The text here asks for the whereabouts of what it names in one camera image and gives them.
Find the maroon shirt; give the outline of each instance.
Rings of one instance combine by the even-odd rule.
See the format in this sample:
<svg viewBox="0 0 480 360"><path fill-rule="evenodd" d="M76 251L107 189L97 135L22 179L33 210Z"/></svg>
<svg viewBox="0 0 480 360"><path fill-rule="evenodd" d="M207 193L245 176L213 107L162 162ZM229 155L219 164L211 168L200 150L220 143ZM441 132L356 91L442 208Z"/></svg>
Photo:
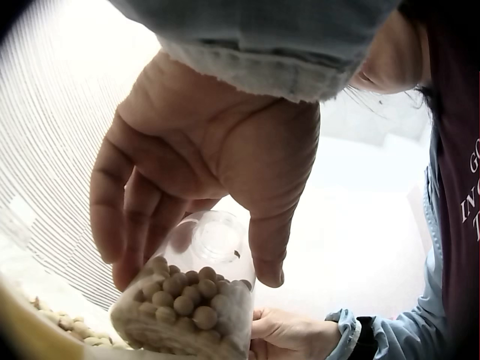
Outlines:
<svg viewBox="0 0 480 360"><path fill-rule="evenodd" d="M456 344L479 350L479 30L464 1L436 4L427 21L443 247L443 304Z"/></svg>

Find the finger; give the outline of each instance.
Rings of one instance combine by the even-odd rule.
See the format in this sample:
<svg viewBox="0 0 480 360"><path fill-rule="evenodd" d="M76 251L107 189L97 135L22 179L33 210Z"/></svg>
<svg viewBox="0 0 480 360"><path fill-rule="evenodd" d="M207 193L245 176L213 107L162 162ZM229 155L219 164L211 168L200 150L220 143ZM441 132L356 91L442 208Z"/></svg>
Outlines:
<svg viewBox="0 0 480 360"><path fill-rule="evenodd" d="M269 218L250 219L249 243L258 279L271 288L283 285L293 210Z"/></svg>
<svg viewBox="0 0 480 360"><path fill-rule="evenodd" d="M253 321L260 320L265 313L265 309L254 309L253 310Z"/></svg>
<svg viewBox="0 0 480 360"><path fill-rule="evenodd" d="M125 289L143 266L144 250L152 214L160 202L161 191L137 168L125 187L124 223L126 247L121 260L114 264L114 283Z"/></svg>
<svg viewBox="0 0 480 360"><path fill-rule="evenodd" d="M254 320L252 323L252 340L254 339L265 339L272 335L275 331L275 324L270 321L268 317L261 318L259 320Z"/></svg>
<svg viewBox="0 0 480 360"><path fill-rule="evenodd" d="M124 186L133 163L122 149L104 138L90 177L90 224L103 261L113 263L123 254L126 238L123 223Z"/></svg>
<svg viewBox="0 0 480 360"><path fill-rule="evenodd" d="M261 339L254 339L250 343L251 349L256 360L267 360L267 342Z"/></svg>
<svg viewBox="0 0 480 360"><path fill-rule="evenodd" d="M168 233L182 220L187 204L186 200L163 193L150 222L144 251L144 263L152 257L162 245Z"/></svg>

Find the hand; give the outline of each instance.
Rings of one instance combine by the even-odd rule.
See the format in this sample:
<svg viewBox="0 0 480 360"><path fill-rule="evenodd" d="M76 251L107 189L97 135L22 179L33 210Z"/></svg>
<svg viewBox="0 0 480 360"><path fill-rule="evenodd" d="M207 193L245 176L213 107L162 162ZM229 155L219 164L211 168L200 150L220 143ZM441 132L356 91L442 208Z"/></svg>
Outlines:
<svg viewBox="0 0 480 360"><path fill-rule="evenodd" d="M324 360L340 341L338 324L277 309L253 312L249 360Z"/></svg>
<svg viewBox="0 0 480 360"><path fill-rule="evenodd" d="M188 213L230 194L250 211L257 276L283 283L318 104L237 91L159 52L117 107L90 182L92 234L123 290Z"/></svg>

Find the person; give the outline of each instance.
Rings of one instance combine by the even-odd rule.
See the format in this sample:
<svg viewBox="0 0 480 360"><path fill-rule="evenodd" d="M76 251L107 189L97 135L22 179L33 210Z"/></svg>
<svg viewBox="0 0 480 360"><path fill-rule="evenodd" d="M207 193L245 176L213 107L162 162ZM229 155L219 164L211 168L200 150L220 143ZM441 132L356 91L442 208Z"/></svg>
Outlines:
<svg viewBox="0 0 480 360"><path fill-rule="evenodd" d="M324 322L258 309L251 357L478 354L480 59L466 2L111 2L162 44L119 104L91 176L93 237L120 290L186 214L227 194L250 211L258 279L281 286L318 101L347 85L420 87L432 110L424 209L433 246L417 306L395 320L341 309ZM352 266L362 261L374 259Z"/></svg>

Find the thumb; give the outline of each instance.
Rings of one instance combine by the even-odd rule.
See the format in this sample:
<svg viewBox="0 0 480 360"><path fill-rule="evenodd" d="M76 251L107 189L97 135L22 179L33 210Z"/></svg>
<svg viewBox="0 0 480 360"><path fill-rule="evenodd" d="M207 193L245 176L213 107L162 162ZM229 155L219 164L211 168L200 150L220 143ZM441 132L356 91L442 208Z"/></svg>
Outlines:
<svg viewBox="0 0 480 360"><path fill-rule="evenodd" d="M271 288L283 285L293 210L269 218L251 217L249 243L258 279Z"/></svg>
<svg viewBox="0 0 480 360"><path fill-rule="evenodd" d="M265 339L271 336L274 331L275 331L275 324L267 316L262 319L253 321L251 338L252 340Z"/></svg>

